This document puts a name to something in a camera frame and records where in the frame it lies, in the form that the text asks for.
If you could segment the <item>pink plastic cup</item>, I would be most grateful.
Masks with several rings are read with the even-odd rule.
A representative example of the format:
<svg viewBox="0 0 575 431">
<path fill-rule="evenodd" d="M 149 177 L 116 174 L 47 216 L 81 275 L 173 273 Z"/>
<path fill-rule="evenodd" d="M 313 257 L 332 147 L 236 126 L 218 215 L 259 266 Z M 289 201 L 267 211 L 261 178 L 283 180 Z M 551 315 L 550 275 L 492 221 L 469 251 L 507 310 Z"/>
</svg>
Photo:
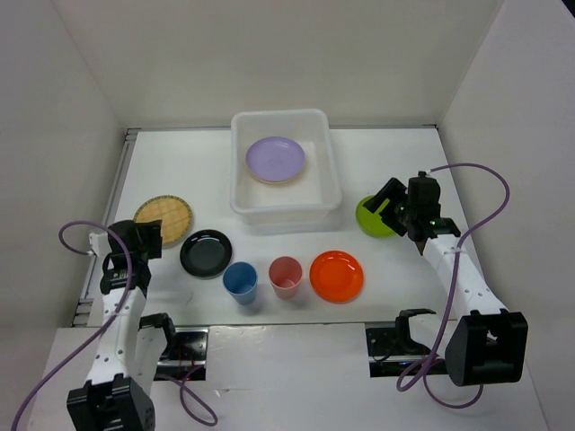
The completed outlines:
<svg viewBox="0 0 575 431">
<path fill-rule="evenodd" d="M 303 278 L 303 269 L 298 260 L 289 256 L 281 256 L 271 262 L 268 275 L 277 297 L 289 300 L 298 292 L 298 286 Z"/>
</svg>

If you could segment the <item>beige round plate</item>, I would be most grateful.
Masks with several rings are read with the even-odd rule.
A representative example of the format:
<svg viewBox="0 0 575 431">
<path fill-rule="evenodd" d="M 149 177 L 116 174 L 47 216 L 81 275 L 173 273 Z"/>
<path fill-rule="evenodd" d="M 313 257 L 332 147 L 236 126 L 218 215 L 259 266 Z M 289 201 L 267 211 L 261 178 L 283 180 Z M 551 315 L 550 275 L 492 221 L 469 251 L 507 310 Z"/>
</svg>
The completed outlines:
<svg viewBox="0 0 575 431">
<path fill-rule="evenodd" d="M 263 178 L 261 178 L 261 177 L 255 175 L 255 174 L 254 174 L 253 172 L 251 172 L 251 171 L 249 171 L 249 175 L 250 175 L 253 179 L 255 179 L 256 181 L 259 181 L 259 182 L 264 183 L 264 184 L 283 185 L 283 184 L 287 184 L 287 183 L 290 183 L 290 182 L 294 182 L 294 181 L 296 181 L 296 180 L 299 180 L 302 176 L 305 176 L 305 171 L 306 171 L 306 168 L 302 169 L 302 170 L 301 170 L 300 172 L 298 172 L 296 175 L 294 175 L 294 176 L 292 176 L 292 177 L 290 177 L 290 178 L 288 178 L 288 179 L 286 179 L 286 180 L 277 180 L 277 181 L 275 181 L 275 180 L 274 180 L 274 181 L 272 181 L 272 180 L 264 180 Z"/>
</svg>

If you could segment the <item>yellow woven pattern plate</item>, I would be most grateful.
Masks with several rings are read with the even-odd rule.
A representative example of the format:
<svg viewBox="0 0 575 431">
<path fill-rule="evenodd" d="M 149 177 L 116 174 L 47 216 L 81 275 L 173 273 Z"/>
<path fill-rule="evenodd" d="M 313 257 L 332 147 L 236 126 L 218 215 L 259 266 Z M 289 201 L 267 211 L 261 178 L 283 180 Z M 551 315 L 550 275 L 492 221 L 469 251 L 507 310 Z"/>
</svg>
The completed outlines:
<svg viewBox="0 0 575 431">
<path fill-rule="evenodd" d="M 192 226 L 193 213 L 190 205 L 174 195 L 162 195 L 148 199 L 134 214 L 136 223 L 161 221 L 163 247 L 171 248 L 182 240 Z"/>
</svg>

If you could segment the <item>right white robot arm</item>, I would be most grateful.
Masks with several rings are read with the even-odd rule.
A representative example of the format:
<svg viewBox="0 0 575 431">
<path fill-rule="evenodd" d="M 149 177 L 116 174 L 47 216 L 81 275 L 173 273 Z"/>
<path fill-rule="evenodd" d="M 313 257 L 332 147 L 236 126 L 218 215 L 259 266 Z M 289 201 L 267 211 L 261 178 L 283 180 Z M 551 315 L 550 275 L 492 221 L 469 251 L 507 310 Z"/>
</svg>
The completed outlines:
<svg viewBox="0 0 575 431">
<path fill-rule="evenodd" d="M 521 379 L 528 324 L 511 312 L 485 282 L 464 248 L 468 235 L 441 215 L 441 188 L 428 172 L 401 183 L 391 178 L 364 208 L 400 236 L 407 236 L 436 271 L 447 309 L 400 311 L 394 343 L 404 353 L 426 347 L 424 362 L 443 360 L 457 386 L 516 383 Z"/>
</svg>

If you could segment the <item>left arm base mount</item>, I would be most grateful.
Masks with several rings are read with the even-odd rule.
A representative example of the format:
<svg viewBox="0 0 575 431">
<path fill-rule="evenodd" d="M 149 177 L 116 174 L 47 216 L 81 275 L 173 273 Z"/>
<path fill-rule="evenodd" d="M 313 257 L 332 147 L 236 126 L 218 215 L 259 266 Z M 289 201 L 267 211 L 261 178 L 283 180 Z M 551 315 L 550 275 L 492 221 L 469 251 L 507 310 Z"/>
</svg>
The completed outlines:
<svg viewBox="0 0 575 431">
<path fill-rule="evenodd" d="M 161 354 L 155 381 L 166 381 L 166 376 L 181 381 L 190 370 L 188 381 L 206 380 L 208 327 L 176 327 L 175 340 Z"/>
</svg>

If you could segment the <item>blue plastic cup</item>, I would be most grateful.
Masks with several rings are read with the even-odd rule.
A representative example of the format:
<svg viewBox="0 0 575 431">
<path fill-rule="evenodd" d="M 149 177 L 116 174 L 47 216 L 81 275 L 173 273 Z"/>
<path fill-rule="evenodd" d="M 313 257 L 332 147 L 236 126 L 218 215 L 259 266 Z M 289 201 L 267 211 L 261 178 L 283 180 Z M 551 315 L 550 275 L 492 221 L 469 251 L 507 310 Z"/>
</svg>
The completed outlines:
<svg viewBox="0 0 575 431">
<path fill-rule="evenodd" d="M 224 272 L 223 285 L 240 305 L 251 304 L 257 295 L 257 271 L 247 262 L 233 263 Z"/>
</svg>

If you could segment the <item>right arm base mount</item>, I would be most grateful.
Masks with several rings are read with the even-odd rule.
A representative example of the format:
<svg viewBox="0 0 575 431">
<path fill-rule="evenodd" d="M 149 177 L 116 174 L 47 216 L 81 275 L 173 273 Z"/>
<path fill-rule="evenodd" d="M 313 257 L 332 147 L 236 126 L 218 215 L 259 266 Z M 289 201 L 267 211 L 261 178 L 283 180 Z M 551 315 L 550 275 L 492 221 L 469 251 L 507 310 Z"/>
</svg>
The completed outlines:
<svg viewBox="0 0 575 431">
<path fill-rule="evenodd" d="M 366 324 L 365 333 L 371 378 L 397 377 L 429 353 L 427 347 L 419 344 L 402 345 L 394 324 L 389 321 Z"/>
</svg>

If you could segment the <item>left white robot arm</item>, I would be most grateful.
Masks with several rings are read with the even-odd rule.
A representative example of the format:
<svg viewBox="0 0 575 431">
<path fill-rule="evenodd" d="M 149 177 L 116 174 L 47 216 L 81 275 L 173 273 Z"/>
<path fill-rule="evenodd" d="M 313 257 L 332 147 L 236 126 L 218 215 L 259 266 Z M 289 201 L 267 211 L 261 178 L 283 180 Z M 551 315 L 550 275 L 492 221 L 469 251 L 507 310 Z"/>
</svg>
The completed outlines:
<svg viewBox="0 0 575 431">
<path fill-rule="evenodd" d="M 161 226 L 159 220 L 123 220 L 110 225 L 106 239 L 90 239 L 103 259 L 103 332 L 84 385 L 67 395 L 66 408 L 77 430 L 155 429 L 150 391 L 156 366 L 179 347 L 167 313 L 144 314 L 148 263 L 163 251 Z"/>
</svg>

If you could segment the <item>green round plate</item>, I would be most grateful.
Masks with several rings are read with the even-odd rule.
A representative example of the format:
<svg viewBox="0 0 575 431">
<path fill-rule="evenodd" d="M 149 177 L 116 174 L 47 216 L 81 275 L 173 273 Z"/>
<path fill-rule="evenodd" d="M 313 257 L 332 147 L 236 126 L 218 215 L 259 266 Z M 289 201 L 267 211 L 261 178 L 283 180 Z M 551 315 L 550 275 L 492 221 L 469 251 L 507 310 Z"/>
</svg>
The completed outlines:
<svg viewBox="0 0 575 431">
<path fill-rule="evenodd" d="M 374 238 L 394 236 L 395 232 L 381 221 L 378 214 L 373 214 L 364 207 L 364 204 L 372 197 L 373 195 L 364 197 L 356 206 L 355 217 L 359 228 L 365 234 Z"/>
</svg>

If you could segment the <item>black round plate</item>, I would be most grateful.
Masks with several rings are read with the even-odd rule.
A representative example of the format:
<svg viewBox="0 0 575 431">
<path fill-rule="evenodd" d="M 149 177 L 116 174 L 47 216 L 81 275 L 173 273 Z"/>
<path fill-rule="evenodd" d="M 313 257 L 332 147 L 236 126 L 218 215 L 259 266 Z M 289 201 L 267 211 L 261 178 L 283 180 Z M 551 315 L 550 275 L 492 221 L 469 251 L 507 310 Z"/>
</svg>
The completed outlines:
<svg viewBox="0 0 575 431">
<path fill-rule="evenodd" d="M 180 263 L 183 269 L 197 278 L 213 278 L 221 274 L 233 257 L 228 237 L 213 229 L 199 230 L 181 245 Z"/>
</svg>

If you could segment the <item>purple round plate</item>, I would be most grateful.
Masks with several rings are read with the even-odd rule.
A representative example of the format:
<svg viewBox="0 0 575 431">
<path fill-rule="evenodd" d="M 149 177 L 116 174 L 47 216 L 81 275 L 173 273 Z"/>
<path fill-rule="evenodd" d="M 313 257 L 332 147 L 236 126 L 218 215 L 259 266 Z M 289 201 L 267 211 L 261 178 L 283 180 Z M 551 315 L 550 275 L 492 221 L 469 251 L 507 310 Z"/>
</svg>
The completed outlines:
<svg viewBox="0 0 575 431">
<path fill-rule="evenodd" d="M 264 180 L 286 180 L 305 167 L 305 151 L 296 141 L 268 136 L 254 142 L 245 156 L 249 171 Z"/>
</svg>

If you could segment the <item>white plastic bin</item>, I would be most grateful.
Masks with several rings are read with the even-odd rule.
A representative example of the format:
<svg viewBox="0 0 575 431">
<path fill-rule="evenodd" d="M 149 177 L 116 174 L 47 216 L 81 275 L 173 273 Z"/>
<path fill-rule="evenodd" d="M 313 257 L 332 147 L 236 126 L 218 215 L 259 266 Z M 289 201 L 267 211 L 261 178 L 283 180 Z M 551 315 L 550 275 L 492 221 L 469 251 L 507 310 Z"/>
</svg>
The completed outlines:
<svg viewBox="0 0 575 431">
<path fill-rule="evenodd" d="M 283 136 L 305 151 L 305 176 L 283 185 L 256 181 L 245 156 L 256 141 Z M 294 233 L 328 228 L 326 216 L 342 201 L 326 114 L 317 109 L 249 111 L 231 121 L 230 206 L 256 233 Z"/>
</svg>

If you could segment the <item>orange round plate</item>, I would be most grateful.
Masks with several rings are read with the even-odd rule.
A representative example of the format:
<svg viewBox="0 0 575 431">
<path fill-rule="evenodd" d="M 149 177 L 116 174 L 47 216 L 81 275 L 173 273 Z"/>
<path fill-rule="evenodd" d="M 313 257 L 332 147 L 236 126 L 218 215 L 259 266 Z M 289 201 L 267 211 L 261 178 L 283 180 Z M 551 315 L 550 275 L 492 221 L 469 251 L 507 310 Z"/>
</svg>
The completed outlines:
<svg viewBox="0 0 575 431">
<path fill-rule="evenodd" d="M 362 291 L 364 271 L 358 260 L 345 251 L 325 251 L 309 268 L 314 292 L 330 303 L 348 303 Z"/>
</svg>

